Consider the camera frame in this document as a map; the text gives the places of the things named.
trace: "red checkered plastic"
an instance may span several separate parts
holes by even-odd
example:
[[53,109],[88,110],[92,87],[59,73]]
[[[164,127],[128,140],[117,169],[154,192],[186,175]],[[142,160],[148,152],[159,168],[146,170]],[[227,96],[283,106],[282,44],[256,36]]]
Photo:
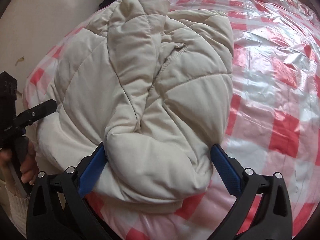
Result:
[[[288,187],[293,235],[320,200],[320,23],[298,0],[170,0],[171,10],[225,12],[234,33],[234,96],[223,149],[244,167],[272,175]],[[28,78],[25,104],[44,94],[64,47],[88,21],[55,46]],[[109,206],[97,194],[88,201],[122,238],[202,240],[219,225],[234,202],[215,172],[208,191],[183,202],[174,214],[148,215]],[[240,231],[246,230],[257,198]]]

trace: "white knit sleeve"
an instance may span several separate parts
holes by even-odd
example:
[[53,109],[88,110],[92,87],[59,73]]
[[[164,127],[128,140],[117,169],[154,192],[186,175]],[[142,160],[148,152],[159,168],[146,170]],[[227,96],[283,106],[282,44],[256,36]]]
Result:
[[10,220],[19,230],[19,232],[27,238],[26,224],[27,224],[27,211],[29,198],[19,198],[7,189],[9,202],[10,202]]

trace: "finger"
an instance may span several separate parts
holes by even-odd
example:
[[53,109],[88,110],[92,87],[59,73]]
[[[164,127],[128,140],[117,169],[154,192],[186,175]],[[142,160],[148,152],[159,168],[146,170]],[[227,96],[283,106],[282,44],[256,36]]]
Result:
[[22,176],[21,176],[21,181],[23,183],[27,183],[29,181],[32,180],[33,176],[35,175],[35,171],[34,170],[30,170],[30,171],[27,171],[26,173],[24,173]]
[[38,168],[38,166],[37,166],[36,169],[35,169],[35,174],[34,174],[32,180],[29,181],[29,184],[30,184],[30,185],[33,185],[33,184],[35,183],[38,173],[39,173],[39,168]]
[[30,140],[28,142],[28,154],[30,154],[32,157],[36,156],[35,146]]
[[12,151],[10,149],[1,149],[0,151],[0,166],[6,165],[12,157]]
[[25,160],[20,166],[21,173],[26,173],[27,171],[31,170],[36,165],[36,160],[34,157],[30,156],[29,154],[26,155]]

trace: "bolt head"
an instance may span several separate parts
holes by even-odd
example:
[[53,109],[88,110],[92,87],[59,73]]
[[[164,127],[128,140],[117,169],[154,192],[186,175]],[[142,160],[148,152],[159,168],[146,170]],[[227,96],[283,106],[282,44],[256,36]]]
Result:
[[66,169],[66,171],[67,171],[67,173],[71,174],[71,173],[74,173],[75,168],[74,168],[74,167],[68,167],[68,168]]
[[245,173],[248,175],[252,175],[253,174],[253,170],[250,168],[245,169]]
[[38,177],[39,178],[43,178],[44,176],[45,176],[44,171],[41,171],[41,172],[38,173]]
[[282,178],[282,174],[279,173],[279,172],[276,172],[275,176],[276,176],[276,178],[278,178],[278,179],[281,179],[281,178]]

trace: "white puffer jacket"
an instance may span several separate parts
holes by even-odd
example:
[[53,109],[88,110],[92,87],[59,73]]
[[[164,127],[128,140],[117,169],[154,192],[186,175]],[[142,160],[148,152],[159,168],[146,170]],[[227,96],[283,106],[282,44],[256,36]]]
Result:
[[37,128],[61,169],[103,141],[109,164],[95,191],[148,212],[207,189],[232,96],[228,18],[169,6],[120,0],[98,12],[63,52],[47,91],[57,112]]

